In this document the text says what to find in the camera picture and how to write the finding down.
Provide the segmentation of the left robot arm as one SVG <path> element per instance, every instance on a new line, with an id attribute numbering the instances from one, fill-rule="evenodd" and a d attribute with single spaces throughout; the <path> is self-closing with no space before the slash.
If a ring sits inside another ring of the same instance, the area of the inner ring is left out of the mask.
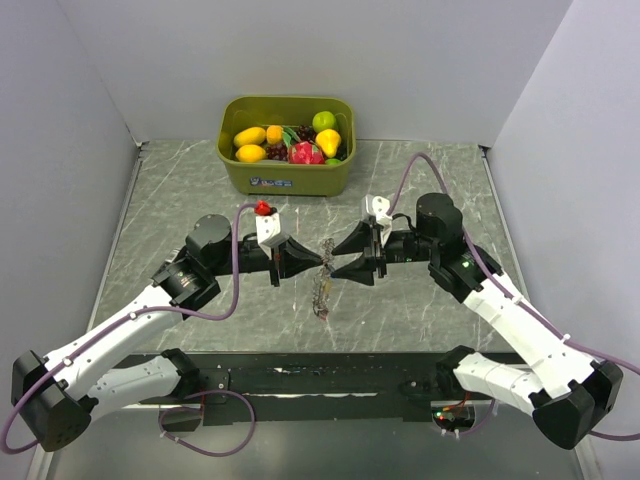
<path id="1" fill-rule="evenodd" d="M 277 213 L 259 214 L 255 233 L 238 234 L 238 221 L 206 215 L 186 236 L 141 293 L 108 320 L 67 345 L 38 355 L 29 350 L 12 366 L 11 420 L 21 418 L 47 452 L 76 440 L 97 419 L 154 397 L 191 399 L 199 373 L 181 351 L 162 353 L 124 370 L 117 364 L 153 335 L 190 318 L 221 291 L 218 277 L 232 278 L 231 304 L 239 301 L 239 276 L 267 272 L 272 285 L 318 267 L 321 257 L 282 226 Z"/>

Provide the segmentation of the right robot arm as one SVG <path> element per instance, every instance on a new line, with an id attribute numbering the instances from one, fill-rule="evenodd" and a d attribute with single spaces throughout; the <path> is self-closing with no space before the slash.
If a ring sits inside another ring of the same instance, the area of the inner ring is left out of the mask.
<path id="1" fill-rule="evenodd" d="M 362 218 L 333 255 L 357 254 L 333 277 L 371 286 L 390 264 L 427 262 L 430 277 L 445 292 L 490 325 L 524 361 L 520 370 L 465 346 L 436 365 L 439 391 L 448 398 L 465 392 L 490 396 L 532 417 L 553 444 L 573 449 L 612 410 L 623 373 L 574 349 L 538 319 L 501 266 L 469 242 L 461 211 L 443 193 L 416 202 L 416 223 L 394 230 L 391 203 L 362 200 Z"/>

